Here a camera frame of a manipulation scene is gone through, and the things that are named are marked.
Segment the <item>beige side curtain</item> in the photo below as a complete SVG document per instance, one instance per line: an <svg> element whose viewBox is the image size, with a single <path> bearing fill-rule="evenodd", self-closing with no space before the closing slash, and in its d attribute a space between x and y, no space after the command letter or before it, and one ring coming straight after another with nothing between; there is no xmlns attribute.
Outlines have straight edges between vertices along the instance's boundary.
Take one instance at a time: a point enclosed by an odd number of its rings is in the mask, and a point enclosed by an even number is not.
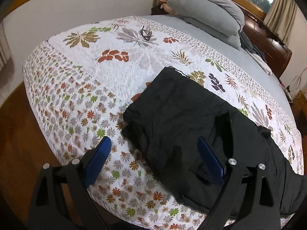
<svg viewBox="0 0 307 230"><path fill-rule="evenodd" d="M7 38L4 31L3 21L0 24L0 70L3 69L5 64L11 58L12 53L9 49Z"/></svg>

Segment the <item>grey folded duvet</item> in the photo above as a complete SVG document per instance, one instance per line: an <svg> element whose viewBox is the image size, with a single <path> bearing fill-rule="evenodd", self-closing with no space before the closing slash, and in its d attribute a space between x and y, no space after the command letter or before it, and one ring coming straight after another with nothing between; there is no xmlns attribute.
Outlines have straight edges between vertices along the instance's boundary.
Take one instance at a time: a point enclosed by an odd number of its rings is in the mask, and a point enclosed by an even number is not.
<svg viewBox="0 0 307 230"><path fill-rule="evenodd" d="M168 14L207 32L239 50L243 11L231 0L157 0Z"/></svg>

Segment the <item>grey white fleece blanket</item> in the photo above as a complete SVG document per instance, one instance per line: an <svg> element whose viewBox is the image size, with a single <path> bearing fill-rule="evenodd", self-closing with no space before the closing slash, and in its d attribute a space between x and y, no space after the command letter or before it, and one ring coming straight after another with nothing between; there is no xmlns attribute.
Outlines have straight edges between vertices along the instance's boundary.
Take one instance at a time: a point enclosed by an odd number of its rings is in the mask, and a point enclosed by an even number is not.
<svg viewBox="0 0 307 230"><path fill-rule="evenodd" d="M249 37L244 31L239 32L241 47L247 54L263 69L263 71L271 76L273 74L271 68L267 65L265 55L256 45L253 45Z"/></svg>

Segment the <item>dark wooden headboard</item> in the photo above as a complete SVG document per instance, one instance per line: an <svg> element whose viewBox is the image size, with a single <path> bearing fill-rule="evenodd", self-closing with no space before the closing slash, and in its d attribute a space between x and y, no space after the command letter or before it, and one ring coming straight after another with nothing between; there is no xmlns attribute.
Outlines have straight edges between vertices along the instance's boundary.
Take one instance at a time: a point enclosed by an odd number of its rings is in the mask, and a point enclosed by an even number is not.
<svg viewBox="0 0 307 230"><path fill-rule="evenodd" d="M280 78L288 67L292 51L253 14L245 14L243 31L252 44L264 53L268 66Z"/></svg>

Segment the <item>black eyeglasses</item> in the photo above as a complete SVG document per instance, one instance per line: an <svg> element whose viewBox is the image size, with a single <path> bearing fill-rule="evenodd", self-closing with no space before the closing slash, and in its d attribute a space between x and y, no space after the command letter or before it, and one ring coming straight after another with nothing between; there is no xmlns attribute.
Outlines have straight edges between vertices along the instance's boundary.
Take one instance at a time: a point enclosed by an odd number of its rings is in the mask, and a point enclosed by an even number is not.
<svg viewBox="0 0 307 230"><path fill-rule="evenodd" d="M143 39L145 39L146 41L149 41L153 33L149 26L143 26L142 29L140 30L140 34Z"/></svg>

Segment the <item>black padded pants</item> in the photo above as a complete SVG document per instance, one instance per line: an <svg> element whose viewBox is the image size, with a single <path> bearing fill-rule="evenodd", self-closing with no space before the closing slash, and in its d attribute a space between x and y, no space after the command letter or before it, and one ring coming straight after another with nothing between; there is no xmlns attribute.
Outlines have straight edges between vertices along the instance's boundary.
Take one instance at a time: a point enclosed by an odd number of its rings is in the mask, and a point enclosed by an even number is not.
<svg viewBox="0 0 307 230"><path fill-rule="evenodd" d="M208 213L221 187L211 183L197 148L202 136L220 163L234 158L250 175L266 166L281 215L295 213L306 196L296 174L265 127L171 67L164 68L125 110L123 136L177 202Z"/></svg>

